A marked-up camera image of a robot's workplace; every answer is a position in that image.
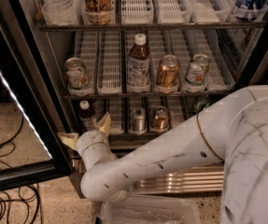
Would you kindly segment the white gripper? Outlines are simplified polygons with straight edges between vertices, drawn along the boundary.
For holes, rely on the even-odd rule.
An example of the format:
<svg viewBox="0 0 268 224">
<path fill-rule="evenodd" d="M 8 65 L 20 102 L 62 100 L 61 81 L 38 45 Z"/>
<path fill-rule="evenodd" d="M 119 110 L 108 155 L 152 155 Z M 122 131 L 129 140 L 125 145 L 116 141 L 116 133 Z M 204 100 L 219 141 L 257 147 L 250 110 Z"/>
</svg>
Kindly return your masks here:
<svg viewBox="0 0 268 224">
<path fill-rule="evenodd" d="M 109 135 L 111 116 L 106 112 L 97 122 L 98 130 L 89 131 L 79 137 L 77 133 L 57 133 L 63 144 L 77 150 L 83 159 L 86 169 L 95 164 L 114 161 L 117 156 L 110 150 L 107 135 Z"/>
</svg>

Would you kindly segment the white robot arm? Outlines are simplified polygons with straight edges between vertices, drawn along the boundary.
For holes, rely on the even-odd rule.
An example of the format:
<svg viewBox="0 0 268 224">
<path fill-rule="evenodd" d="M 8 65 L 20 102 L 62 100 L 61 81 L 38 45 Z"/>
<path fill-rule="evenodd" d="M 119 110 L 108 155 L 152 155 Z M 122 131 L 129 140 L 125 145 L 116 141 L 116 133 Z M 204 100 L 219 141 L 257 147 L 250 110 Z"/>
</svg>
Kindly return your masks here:
<svg viewBox="0 0 268 224">
<path fill-rule="evenodd" d="M 83 160 L 91 201 L 123 201 L 136 181 L 222 161 L 220 224 L 268 224 L 268 85 L 235 91 L 122 158 L 101 129 L 59 137 Z"/>
</svg>

